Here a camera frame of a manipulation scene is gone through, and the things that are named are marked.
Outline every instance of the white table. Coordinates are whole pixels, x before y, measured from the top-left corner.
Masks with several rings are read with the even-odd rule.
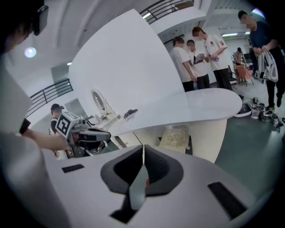
[[[214,163],[224,139],[227,119],[238,113],[241,105],[240,97],[225,89],[174,94],[138,107],[134,115],[118,120],[109,132],[117,136],[158,126],[187,126],[193,155]]]

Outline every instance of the white backpack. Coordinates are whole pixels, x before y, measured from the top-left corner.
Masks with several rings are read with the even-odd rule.
[[[259,55],[257,76],[275,83],[278,81],[277,66],[270,52],[263,52]]]

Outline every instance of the cap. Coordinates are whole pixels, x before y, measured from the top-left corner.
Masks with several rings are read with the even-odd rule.
[[[59,104],[53,104],[50,109],[51,109],[51,110],[55,110],[56,108],[64,109],[64,107],[63,107],[63,106],[60,106]]]

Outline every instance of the balcony railing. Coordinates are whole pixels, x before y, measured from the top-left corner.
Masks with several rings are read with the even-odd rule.
[[[28,110],[26,117],[37,111],[42,106],[46,105],[48,102],[71,91],[73,91],[73,89],[69,79],[67,78],[37,92],[30,97],[33,104]]]
[[[140,12],[140,15],[151,24],[156,20],[194,5],[194,0],[160,0]]]

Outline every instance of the white t-shirt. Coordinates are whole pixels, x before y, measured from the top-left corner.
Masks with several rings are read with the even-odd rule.
[[[174,65],[178,71],[181,82],[192,81],[190,74],[182,64],[190,61],[190,57],[186,51],[183,48],[175,47],[170,51],[170,57],[172,58],[172,61],[174,62]]]
[[[217,35],[208,35],[208,38],[204,42],[204,48],[206,49],[206,55],[212,55],[220,48],[227,48],[227,45]],[[220,70],[228,68],[227,60],[225,53],[222,52],[220,55],[217,56],[219,61],[214,61],[210,59],[212,70]]]
[[[205,60],[199,61],[196,64],[194,64],[194,57],[198,56],[199,54],[205,55],[205,52],[196,50],[195,52],[189,51],[188,54],[190,56],[191,63],[194,65],[193,70],[196,76],[201,77],[201,76],[205,76],[206,74],[208,74],[208,66]]]

